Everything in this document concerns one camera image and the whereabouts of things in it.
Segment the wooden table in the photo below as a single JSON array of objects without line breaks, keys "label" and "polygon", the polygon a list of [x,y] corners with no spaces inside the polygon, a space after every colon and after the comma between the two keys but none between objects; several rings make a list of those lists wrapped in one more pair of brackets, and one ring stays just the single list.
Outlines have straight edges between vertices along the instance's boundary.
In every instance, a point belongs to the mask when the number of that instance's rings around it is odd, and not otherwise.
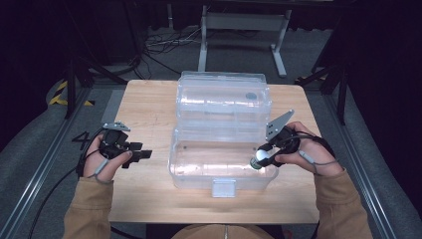
[{"label": "wooden table", "polygon": [[[289,109],[319,134],[304,90],[269,85],[271,120]],[[130,81],[115,120],[131,128],[128,141],[152,149],[151,159],[120,169],[114,178],[110,221],[142,223],[316,223],[314,176],[295,165],[283,165],[265,190],[238,190],[235,198],[213,198],[210,190],[179,189],[167,169],[176,123],[175,81]]]}]

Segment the metal frame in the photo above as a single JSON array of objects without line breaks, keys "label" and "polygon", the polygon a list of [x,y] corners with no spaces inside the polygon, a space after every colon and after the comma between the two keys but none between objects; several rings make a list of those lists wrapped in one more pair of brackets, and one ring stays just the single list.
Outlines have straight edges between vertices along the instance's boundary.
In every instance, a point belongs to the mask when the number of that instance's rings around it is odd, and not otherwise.
[{"label": "metal frame", "polygon": [[284,15],[211,13],[208,12],[207,6],[204,5],[202,8],[202,40],[199,53],[198,72],[205,72],[206,69],[208,29],[278,31],[279,38],[277,43],[272,44],[270,47],[279,76],[285,78],[287,73],[280,54],[280,49],[286,35],[291,14],[292,10],[286,11]]}]

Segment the hand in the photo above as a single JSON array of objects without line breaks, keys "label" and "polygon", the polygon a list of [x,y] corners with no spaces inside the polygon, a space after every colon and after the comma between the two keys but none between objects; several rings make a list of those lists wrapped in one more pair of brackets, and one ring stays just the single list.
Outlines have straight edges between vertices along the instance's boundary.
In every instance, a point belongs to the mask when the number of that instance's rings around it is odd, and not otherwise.
[{"label": "hand", "polygon": [[[96,169],[105,159],[99,152],[99,146],[102,140],[103,135],[98,135],[93,140],[93,143],[91,143],[90,148],[88,148],[88,158],[84,167],[84,177],[92,176]],[[115,172],[118,170],[118,168],[121,167],[125,162],[127,162],[131,157],[132,151],[126,151],[121,155],[111,159],[100,172],[100,174],[97,176],[97,179],[100,181],[112,181],[112,178],[114,177]]]},{"label": "hand", "polygon": [[[287,127],[294,129],[295,131],[307,132],[311,135],[315,135],[309,129],[307,129],[301,122],[295,121],[287,124]],[[301,145],[299,150],[302,150],[311,158],[314,159],[315,163],[328,163],[327,165],[312,165],[306,161],[298,152],[291,154],[279,154],[275,157],[275,160],[283,163],[292,163],[304,168],[305,170],[318,173],[324,176],[332,176],[343,172],[343,168],[335,158],[318,142],[313,141],[310,138],[301,138]]]}]

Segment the person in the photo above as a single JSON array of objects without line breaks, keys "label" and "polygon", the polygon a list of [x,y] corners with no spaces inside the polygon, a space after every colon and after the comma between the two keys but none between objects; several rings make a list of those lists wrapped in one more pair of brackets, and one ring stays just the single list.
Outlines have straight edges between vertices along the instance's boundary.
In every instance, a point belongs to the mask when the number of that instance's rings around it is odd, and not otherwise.
[{"label": "person", "polygon": [[[315,135],[301,122],[287,124],[295,131]],[[87,155],[84,177],[78,182],[74,199],[65,215],[64,238],[110,238],[108,214],[111,209],[112,184],[115,172],[131,158],[127,151],[110,160],[95,176],[96,169],[104,161],[98,152],[102,136],[95,138]],[[299,151],[305,152],[310,163]],[[318,142],[301,138],[300,150],[291,154],[280,154],[276,161],[292,163],[315,175],[316,208],[319,211],[317,238],[372,238],[365,209],[347,170]],[[177,232],[173,238],[215,238],[212,232],[218,224],[192,225]],[[233,226],[230,238],[273,238],[252,225]]]}]

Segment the clear plastic container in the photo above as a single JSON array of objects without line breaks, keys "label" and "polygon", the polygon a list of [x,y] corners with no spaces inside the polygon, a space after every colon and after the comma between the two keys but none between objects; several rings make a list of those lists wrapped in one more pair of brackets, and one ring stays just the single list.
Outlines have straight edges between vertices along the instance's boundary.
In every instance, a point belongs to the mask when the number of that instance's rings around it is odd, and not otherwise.
[{"label": "clear plastic container", "polygon": [[265,189],[278,169],[249,162],[265,143],[271,104],[262,74],[183,72],[168,163],[174,184],[216,197]]}]

